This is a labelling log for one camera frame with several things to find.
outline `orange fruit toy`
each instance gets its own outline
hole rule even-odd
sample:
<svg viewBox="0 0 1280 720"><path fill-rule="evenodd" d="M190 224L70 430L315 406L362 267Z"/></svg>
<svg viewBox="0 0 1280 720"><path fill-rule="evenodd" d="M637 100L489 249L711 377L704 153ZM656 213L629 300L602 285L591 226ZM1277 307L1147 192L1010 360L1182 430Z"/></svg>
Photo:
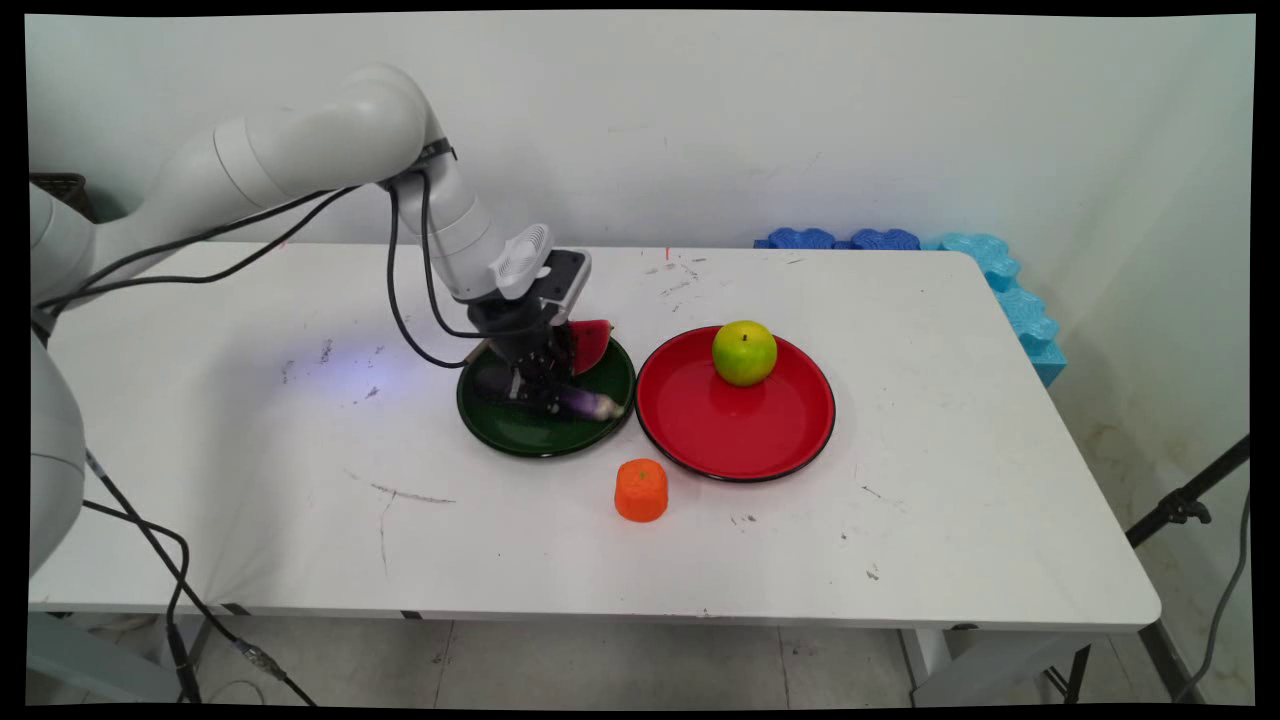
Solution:
<svg viewBox="0 0 1280 720"><path fill-rule="evenodd" d="M613 506L627 520L657 520L667 511L667 471L648 457L623 462L618 468Z"/></svg>

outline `black cable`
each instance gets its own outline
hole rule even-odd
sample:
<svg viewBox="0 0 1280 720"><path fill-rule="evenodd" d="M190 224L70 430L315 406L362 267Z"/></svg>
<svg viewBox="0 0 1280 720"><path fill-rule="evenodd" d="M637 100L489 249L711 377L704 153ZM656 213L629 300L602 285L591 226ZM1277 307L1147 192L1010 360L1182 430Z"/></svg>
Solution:
<svg viewBox="0 0 1280 720"><path fill-rule="evenodd" d="M294 694L297 694L298 697L301 697L302 702L310 705L311 707L316 706L315 701L311 700L311 696L308 696L307 693L302 692L302 688L300 688L298 684L293 682L293 678L285 675L285 676L280 678L280 680L285 685L289 685L289 689L293 691Z"/></svg>
<svg viewBox="0 0 1280 720"><path fill-rule="evenodd" d="M205 232L202 232L200 234L193 234L191 237L186 237L186 238L182 238L182 240L175 240L173 242L166 242L164 245L157 245L155 247L148 247L146 250L140 250L137 252L125 255L124 258L120 258L119 260L109 264L108 266L102 268L101 270L99 270L99 272L93 273L92 275L84 278L84 281L81 282L76 287L74 292L79 292L82 290L86 290L90 286L92 286L93 283L96 283L97 281L105 278L106 275L110 275L111 273L119 270L120 268L123 268L123 266L125 266L125 265L128 265L131 263L136 263L136 261L138 261L138 260L141 260L143 258L150 258L151 255L156 255L159 252L169 252L170 250L178 250L178 249L186 247L186 246L196 243L196 242L201 242L201 241L205 241L205 240L210 240L212 237L218 237L218 236L224 234L224 233L229 233L232 231L237 231L239 228L243 228L246 225L251 225L253 223L260 223L260 222L266 220L269 218L274 218L274 217L276 217L276 215L279 215L282 213L288 213L289 210L292 210L292 209L294 209L294 208L297 208L300 205L306 205L307 202L311 202L312 200L315 200L316 197L320 197L320 196L325 195L326 192L329 192L329 191L328 190L321 190L319 192L312 192L311 195L307 195L305 197L300 197L300 199L293 200L291 202L285 202L284 205L280 205L279 208L274 208L271 210L266 210L265 213L259 213L256 215L251 215L248 218L244 218L243 220L236 220L234 223L228 223L225 225L219 225L219 227L216 227L214 229L205 231ZM37 305L37 307L45 307L45 306L50 306L50 305L56 304L58 307L55 307L52 311L50 311L50 314L54 318L56 318L58 315L60 315L63 313L63 310L67 309L67 305L70 304L70 302L73 302L74 300L76 300L74 297L67 297L67 296L54 297L51 300L41 301Z"/></svg>
<svg viewBox="0 0 1280 720"><path fill-rule="evenodd" d="M298 223L294 224L292 228L289 228L284 234L282 234L280 237L278 237L278 238L273 240L271 242L264 245L262 247L260 247L256 252L253 252L248 258L241 260L239 263L236 263L234 265L232 265L230 268L227 268L225 270L223 270L220 273L214 273L211 275L201 275L201 277L191 277L191 275L154 275L154 277L147 277L147 278L133 278L133 279L128 279L128 281L119 281L119 282L114 282L114 283L100 284L100 286L96 286L96 287L87 287L84 290L79 290L79 291L76 291L76 292L61 295L61 296L54 297L51 300L45 300L40 305L37 305L37 307L45 307L45 306L51 305L51 304L65 305L67 302L70 302L70 301L74 301L74 300L79 300L81 297L90 297L90 296L93 296L93 295L101 295L104 292L111 292L113 290L120 290L120 288L125 288L125 287L136 287L136 286L142 286L142 284L157 284L157 283L205 284L205 283L218 282L218 281L220 281L223 278L227 278L227 277L230 277L230 275L238 273L239 270L244 269L247 265L252 264L259 258L266 255L271 250L275 250L276 246L279 246L284 241L287 241L291 237L293 237L307 223L310 223L312 219L315 219L315 217L319 215L325 208L328 208L330 204L333 204L339 197L342 197L342 196L344 196L344 195L355 191L357 187L360 187L360 186L346 187L343 190L339 190L339 191L334 192L329 197L325 197L325 200L323 202L320 202L319 205L316 205L315 208L312 208L311 211L306 214L306 217L303 217L301 220L298 220Z"/></svg>
<svg viewBox="0 0 1280 720"><path fill-rule="evenodd" d="M1230 582L1226 583L1226 589L1222 591L1221 600L1217 601L1217 609L1213 611L1213 621L1208 626L1208 643L1204 648L1204 662L1201 664L1201 669L1196 671L1190 680L1183 685L1183 689L1174 696L1174 702L1181 702L1183 697L1196 687L1196 683L1201 682L1206 673L1208 673L1210 662L1213 661L1213 643L1217 641L1217 624L1222 621L1222 611L1226 610L1226 601L1231 597L1231 591L1235 589L1235 583L1240 580L1240 575L1244 574L1244 561L1249 557L1249 495L1252 491L1244 493L1244 511L1240 515L1240 560L1235 564L1235 573L1231 574Z"/></svg>
<svg viewBox="0 0 1280 720"><path fill-rule="evenodd" d="M451 328L445 322L444 316L440 315L440 306L435 302L435 281L431 278L431 251L426 246L428 238L428 215L431 208L431 181L426 177L426 170L419 170L417 174L422 178L422 210L419 218L419 227L422 231L422 266L426 272L426 299L431 302L431 314L435 315L435 322L444 328L444 332L453 337L462 337L470 340L484 340L490 337L515 337L521 334L529 334L541 329L543 322L536 320L534 324L521 328L517 331L493 331L485 333L474 332L461 332Z"/></svg>
<svg viewBox="0 0 1280 720"><path fill-rule="evenodd" d="M408 334L408 328L404 327L404 320L399 315L399 302L396 301L396 241L399 237L399 192L396 191L396 186L390 184L387 188L387 193L392 197L392 233L390 241L387 243L387 300L392 304L392 318L396 319L396 327L401 329L401 334L404 336L404 342L413 348L428 363L452 370L456 368L465 368L467 365L466 359L458 360L457 363L447 363L444 360L436 360L431 357L425 350L422 350L417 342L413 341L413 336ZM426 202L426 195L422 195L422 202ZM428 277L431 275L431 269L426 269Z"/></svg>
<svg viewBox="0 0 1280 720"><path fill-rule="evenodd" d="M105 505L99 505L92 500L83 501L84 507L90 510L96 510L99 512L110 515L113 518L119 518L120 520L133 521L132 518L120 512L119 510L111 510ZM174 657L174 671L178 673L178 684L182 687L182 694L192 703L204 702L200 697L200 684L196 682L196 671L187 660L187 647L182 642L182 634L178 633L178 625L174 623L174 611L178 607L178 598L182 597L182 587L187 580L187 569L191 568L191 548L187 546L187 541L178 533L165 528L163 525L156 525L155 523L148 523L142 520L143 527L155 530L163 536L166 536L178 543L182 548L182 565L178 570L178 584L173 588L173 596L169 598L169 606L164 611L165 621L165 634L169 639L169 652Z"/></svg>
<svg viewBox="0 0 1280 720"><path fill-rule="evenodd" d="M93 474L97 475L97 479L102 480L102 486L106 487L106 491L109 493L111 493L111 497L114 497L115 501L120 503L120 507L124 509L127 519L134 525L137 525L140 530L142 530L142 534L147 538L147 542L151 543L151 547L156 551L156 555L159 555L160 560L163 560L165 566L169 568L169 573L174 577L174 579L178 580L178 585L182 587L183 592L187 593L187 597L191 598L192 605L195 605L196 609L200 610L200 612L205 616L206 620L209 620L209 623L214 626L214 629L221 633L223 637L225 637L236 647L236 650L238 650L241 655L243 655L257 669L280 680L282 683L289 685L289 688L293 689L293 692L297 693L297 696L302 698L303 702L306 702L310 706L315 706L315 701L312 701L311 697L307 696L307 693L302 692L302 688L300 688L297 683L294 683L293 679L289 678L289 675L284 671L284 669L280 667L279 664L276 664L275 660L266 653L266 651L264 651L262 648L257 647L253 643L246 642L243 638L236 637L230 630L227 629L225 625L221 624L221 621L218 620L218 618L196 594L196 591L191 589L191 585L187 584L184 571L180 571L178 568L174 566L173 560L169 557L169 553L165 552L164 547L161 547L160 544L160 541L156 539L155 533L152 533L152 528L160 528L160 527L143 520L142 516L138 515L138 511L134 510L132 505L129 505L129 501L124 497L124 493L120 492L120 488L115 487L115 483L111 482L111 478L106 474L106 470L104 470L102 466L97 464L97 459L95 459L93 454L90 452L88 450L84 451L84 460L88 464L90 469L93 470ZM183 548L187 547L187 541L180 539L180 536L178 536L173 530L165 530L165 534L179 538L180 546Z"/></svg>

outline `table leg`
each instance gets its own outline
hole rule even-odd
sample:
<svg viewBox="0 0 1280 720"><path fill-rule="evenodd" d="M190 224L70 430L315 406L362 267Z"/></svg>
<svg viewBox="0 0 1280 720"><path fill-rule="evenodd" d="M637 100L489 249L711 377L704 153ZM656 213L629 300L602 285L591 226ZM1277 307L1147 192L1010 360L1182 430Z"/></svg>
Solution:
<svg viewBox="0 0 1280 720"><path fill-rule="evenodd" d="M172 667L45 612L27 614L27 667L123 702L174 702L182 691Z"/></svg>
<svg viewBox="0 0 1280 720"><path fill-rule="evenodd" d="M1087 633L904 630L916 707L980 705L1097 639Z"/></svg>

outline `light blue foam block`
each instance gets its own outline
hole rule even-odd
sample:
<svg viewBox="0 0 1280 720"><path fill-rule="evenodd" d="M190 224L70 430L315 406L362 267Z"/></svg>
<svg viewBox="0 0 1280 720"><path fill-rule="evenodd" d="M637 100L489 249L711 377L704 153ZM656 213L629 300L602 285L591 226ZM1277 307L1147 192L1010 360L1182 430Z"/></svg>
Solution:
<svg viewBox="0 0 1280 720"><path fill-rule="evenodd" d="M1066 356L1053 341L1059 327L1044 314L1044 301L1018 283L1021 265L1009 256L1009 245L992 234L948 233L925 247L964 252L978 261L1036 374L1048 387L1066 368Z"/></svg>
<svg viewBox="0 0 1280 720"><path fill-rule="evenodd" d="M978 261L987 284L996 292L1016 287L1019 270L1023 269L1009 256L1009 245L993 234L947 233L937 240L938 250L964 252Z"/></svg>

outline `green apple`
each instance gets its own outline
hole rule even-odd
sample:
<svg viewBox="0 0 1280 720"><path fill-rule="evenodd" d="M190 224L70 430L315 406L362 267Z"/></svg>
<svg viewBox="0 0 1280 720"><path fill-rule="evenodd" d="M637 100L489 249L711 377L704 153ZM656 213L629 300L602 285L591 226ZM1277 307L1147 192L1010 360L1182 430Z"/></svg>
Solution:
<svg viewBox="0 0 1280 720"><path fill-rule="evenodd" d="M760 323L739 320L716 333L712 361L724 382L739 387L754 386L773 372L778 363L778 343Z"/></svg>

